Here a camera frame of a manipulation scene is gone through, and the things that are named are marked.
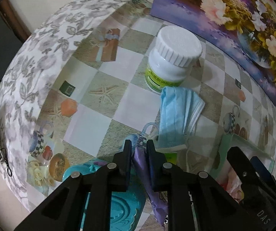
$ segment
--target green packet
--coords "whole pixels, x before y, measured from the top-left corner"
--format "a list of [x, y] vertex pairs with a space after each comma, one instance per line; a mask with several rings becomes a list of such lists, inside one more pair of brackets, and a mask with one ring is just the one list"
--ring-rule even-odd
[[170, 162], [174, 165], [176, 165], [176, 158], [177, 158], [177, 153], [164, 153], [167, 162]]

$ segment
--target white pill bottle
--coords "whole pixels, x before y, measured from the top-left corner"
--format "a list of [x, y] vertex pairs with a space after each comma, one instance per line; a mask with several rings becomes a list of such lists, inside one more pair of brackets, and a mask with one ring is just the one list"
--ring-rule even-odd
[[148, 86], [157, 93], [165, 86], [179, 86], [201, 54], [201, 43], [193, 33], [175, 25], [163, 27], [149, 54]]

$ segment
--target blue face mask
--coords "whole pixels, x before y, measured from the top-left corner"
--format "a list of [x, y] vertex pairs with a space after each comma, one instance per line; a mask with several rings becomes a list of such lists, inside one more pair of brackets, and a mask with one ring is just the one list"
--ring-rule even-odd
[[164, 87], [161, 93], [158, 148], [185, 144], [185, 132], [191, 133], [205, 102], [191, 89]]

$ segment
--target printed gift box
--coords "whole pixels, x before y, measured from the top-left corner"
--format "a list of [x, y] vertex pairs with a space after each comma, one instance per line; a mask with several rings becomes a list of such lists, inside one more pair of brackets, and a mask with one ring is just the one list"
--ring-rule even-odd
[[88, 53], [88, 61], [115, 61], [119, 36], [118, 28], [99, 28], [90, 41], [92, 48]]

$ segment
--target white bottle cap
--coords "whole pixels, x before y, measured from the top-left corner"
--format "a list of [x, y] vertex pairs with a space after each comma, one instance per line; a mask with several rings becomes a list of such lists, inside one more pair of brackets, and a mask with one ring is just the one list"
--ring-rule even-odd
[[155, 49], [168, 62], [180, 67], [190, 66], [202, 54], [199, 39], [190, 31], [175, 25], [159, 31]]

